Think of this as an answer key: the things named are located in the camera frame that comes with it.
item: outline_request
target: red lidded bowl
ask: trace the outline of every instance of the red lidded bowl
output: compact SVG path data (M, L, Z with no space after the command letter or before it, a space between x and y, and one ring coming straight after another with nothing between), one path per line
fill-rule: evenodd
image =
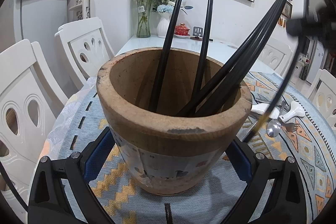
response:
M181 23L180 25L175 27L175 34L177 35L184 35L184 36L188 36L188 32L189 32L189 28L185 26L184 23Z

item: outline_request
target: black cable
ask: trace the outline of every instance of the black cable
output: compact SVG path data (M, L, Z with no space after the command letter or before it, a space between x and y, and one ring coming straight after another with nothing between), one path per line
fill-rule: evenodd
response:
M267 110L265 111L265 113L260 117L258 123L256 124L256 126L252 129L253 131L253 135L258 132L258 130L260 129L260 127L263 125L263 123L268 119L268 116L271 114L271 112L273 111L273 109L275 108L275 106L277 105L278 101L280 100L283 92L285 91L285 88L292 76L292 72L295 68L295 65L296 65L296 61L299 57L299 54L300 54L300 48L302 47L302 41L303 39L298 39L298 45L297 45L297 48L296 48L296 51L294 53L294 57L293 57L293 60L292 60L292 63L290 64L289 66L289 69L288 69L288 72L278 90L278 92L275 94L272 102L269 104L269 107L267 108Z
M224 79L227 73L231 70L232 66L239 60L239 58L246 51L252 40L260 32L260 29L265 24L268 16L274 13L276 3L277 1L273 3L273 5L268 10L266 15L261 19L261 21L250 33L250 35L243 42L243 44L235 51L235 53L229 58L229 60L218 70L218 72L216 72L215 75L204 85L204 87L199 91L199 93L197 93L195 98L191 98L191 100L177 113L177 116L180 117L189 116L191 110L194 107L197 107L210 94L210 92L214 90L214 88Z
M205 25L204 25L204 34L203 34L203 41L201 52L199 54L198 66L195 76L194 88L191 95L191 99L194 99L197 93L201 90L202 80L204 75L204 69L207 59L208 53L208 46L209 46L209 38L210 38L210 29L211 29L211 19L212 19L212 7L213 7L213 0L208 0L208 8L207 14L205 18ZM193 108L191 114L194 114L196 107Z
M196 112L195 115L197 117L215 114L222 107L230 94L239 86L271 36L285 3L286 0L277 0L275 12L268 16L260 33L242 54L241 61L234 64L230 73L228 73L218 88Z
M17 199L17 201L21 204L23 209L28 212L28 206L27 204L23 201L22 197L18 193L18 191L15 189L11 179L9 178L5 168L2 165L2 162L0 161L0 174L2 175L3 179L5 180L6 184L8 185L9 189L12 191L14 197Z
M182 3L182 0L177 0L175 2L174 10L173 10L172 17L169 22L169 27L167 30L165 42L162 47L162 52L161 52L159 64L157 66L157 71L156 71L156 75L155 75L155 79L153 83L152 94L151 94L151 98L150 98L149 106L148 106L148 110L152 112L156 112L158 108L158 102L159 102L159 97L161 93L163 78L165 77L170 47L173 41L175 26L177 22L177 17L179 16L181 3Z

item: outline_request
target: blue artificial flower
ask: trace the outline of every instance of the blue artificial flower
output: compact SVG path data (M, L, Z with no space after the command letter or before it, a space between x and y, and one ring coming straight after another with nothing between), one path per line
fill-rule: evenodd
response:
M174 7L172 5L166 5L166 12L169 14L173 13Z
M156 11L159 12L159 13L164 13L165 12L165 7L166 7L166 5L161 4L157 7Z
M169 14L172 14L173 10L174 10L174 7L172 5L164 5L164 4L159 5L156 9L156 11L159 13L167 12Z

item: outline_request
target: pot rim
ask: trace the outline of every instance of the pot rim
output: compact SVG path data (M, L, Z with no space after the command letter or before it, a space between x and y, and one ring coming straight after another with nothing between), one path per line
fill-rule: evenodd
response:
M147 47L122 53L106 62L98 71L97 92L102 104L114 119L128 122L131 128L136 128L144 134L169 139L201 140L214 139L227 134L230 128L245 119L252 107L252 96L248 86L242 81L240 86L241 97L228 110L207 117L173 117L150 112L133 105L121 97L110 81L112 67L126 57L143 51L161 50L162 47ZM197 52L180 48L171 48L171 51L182 51L199 55ZM222 66L215 59L208 60Z

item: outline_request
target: label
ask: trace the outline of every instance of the label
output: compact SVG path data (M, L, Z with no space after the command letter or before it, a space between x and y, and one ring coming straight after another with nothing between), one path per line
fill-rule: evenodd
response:
M132 145L112 128L111 132L131 175L155 189L175 189L188 184L222 154L218 149L189 157L159 155Z
M142 13L144 11L145 11L145 7L143 5L138 7L138 13Z

